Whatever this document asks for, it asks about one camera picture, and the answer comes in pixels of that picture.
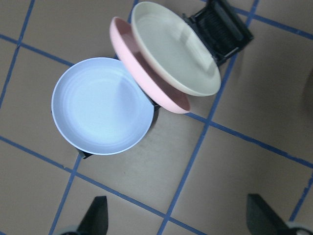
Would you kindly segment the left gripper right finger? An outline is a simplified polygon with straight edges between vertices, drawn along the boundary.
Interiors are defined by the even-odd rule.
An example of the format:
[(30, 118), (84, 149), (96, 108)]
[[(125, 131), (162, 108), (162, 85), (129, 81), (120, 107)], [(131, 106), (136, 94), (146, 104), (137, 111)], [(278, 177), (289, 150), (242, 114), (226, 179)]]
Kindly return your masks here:
[(248, 194), (246, 225), (251, 235), (289, 235), (290, 229), (258, 194)]

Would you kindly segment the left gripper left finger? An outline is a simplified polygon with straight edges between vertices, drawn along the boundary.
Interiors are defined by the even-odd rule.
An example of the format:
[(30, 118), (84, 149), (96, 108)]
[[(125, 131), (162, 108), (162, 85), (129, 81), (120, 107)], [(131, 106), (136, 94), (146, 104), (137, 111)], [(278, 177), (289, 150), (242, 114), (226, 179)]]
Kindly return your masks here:
[(79, 235), (106, 235), (108, 231), (108, 203), (106, 196), (97, 196), (81, 221)]

